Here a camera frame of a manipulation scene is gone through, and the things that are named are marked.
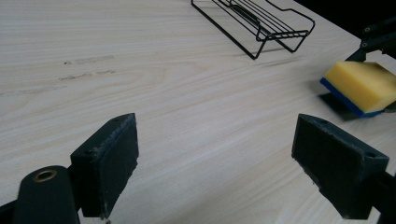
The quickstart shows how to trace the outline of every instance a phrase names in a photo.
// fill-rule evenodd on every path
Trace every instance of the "wood grain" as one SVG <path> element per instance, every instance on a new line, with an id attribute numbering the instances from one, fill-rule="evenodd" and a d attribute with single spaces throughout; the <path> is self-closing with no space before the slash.
<path id="1" fill-rule="evenodd" d="M 106 121 L 136 113 L 140 158 L 112 223 L 376 223 L 343 220 L 291 158 L 299 113 L 390 157 L 396 119 L 345 120 L 318 80 L 359 39 L 291 0 L 317 26 L 291 54 L 252 61 L 187 0 L 0 3 L 0 204 Z M 374 52 L 396 72 L 396 62 Z M 82 223 L 100 223 L 81 217 Z"/>

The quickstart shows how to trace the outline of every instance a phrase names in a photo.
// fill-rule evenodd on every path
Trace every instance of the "table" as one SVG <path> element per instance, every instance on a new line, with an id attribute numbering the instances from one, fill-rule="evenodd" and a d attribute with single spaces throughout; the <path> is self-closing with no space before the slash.
<path id="1" fill-rule="evenodd" d="M 395 114 L 345 119 L 318 80 L 359 39 L 316 21 L 295 53 L 251 60 L 188 0 L 0 3 L 0 203 L 109 119 L 135 113 L 140 157 L 112 223 L 376 223 L 343 220 L 291 157 L 297 116 L 326 119 L 390 157 Z M 396 62 L 373 52 L 391 72 Z M 101 223 L 81 217 L 81 223 Z"/>

